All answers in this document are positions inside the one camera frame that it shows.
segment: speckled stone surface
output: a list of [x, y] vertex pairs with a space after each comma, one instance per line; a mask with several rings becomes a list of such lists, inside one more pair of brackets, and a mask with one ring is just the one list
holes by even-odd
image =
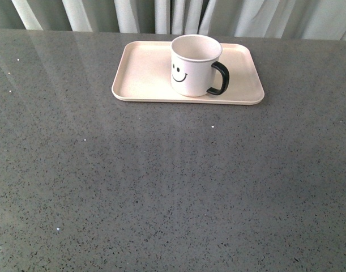
[[173, 38], [0, 29], [0, 271], [346, 271], [346, 42], [216, 37], [258, 105], [117, 100]]

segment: white mug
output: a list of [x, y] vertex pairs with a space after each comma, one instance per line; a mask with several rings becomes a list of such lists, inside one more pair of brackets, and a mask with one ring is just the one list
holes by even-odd
[[[220, 62], [221, 44], [203, 35], [183, 35], [172, 41], [172, 87], [181, 95], [221, 95], [228, 87], [229, 72]], [[212, 87], [215, 72], [222, 75], [220, 90]]]

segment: beige tray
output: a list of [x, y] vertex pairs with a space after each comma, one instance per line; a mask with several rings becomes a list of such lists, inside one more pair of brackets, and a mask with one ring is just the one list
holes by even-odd
[[[124, 101], [254, 105], [264, 97], [249, 50], [238, 44], [222, 44], [219, 61], [230, 73], [228, 89], [219, 96], [186, 97], [170, 85], [170, 45], [166, 41], [135, 41], [126, 45], [112, 93]], [[220, 88], [216, 73], [213, 87]]]

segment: curtain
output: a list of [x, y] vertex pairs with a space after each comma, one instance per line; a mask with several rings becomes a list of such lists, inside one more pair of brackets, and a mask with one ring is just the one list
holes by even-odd
[[0, 28], [346, 40], [346, 0], [0, 0]]

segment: mug handle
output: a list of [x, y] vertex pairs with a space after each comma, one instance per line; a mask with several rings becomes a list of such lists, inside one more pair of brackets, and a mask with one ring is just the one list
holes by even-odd
[[221, 73], [223, 81], [222, 81], [222, 86], [220, 87], [220, 90], [214, 89], [213, 87], [211, 87], [207, 90], [207, 92], [211, 95], [221, 95], [228, 88], [229, 72], [228, 72], [228, 69], [222, 63], [218, 61], [212, 63], [212, 67], [217, 69]]

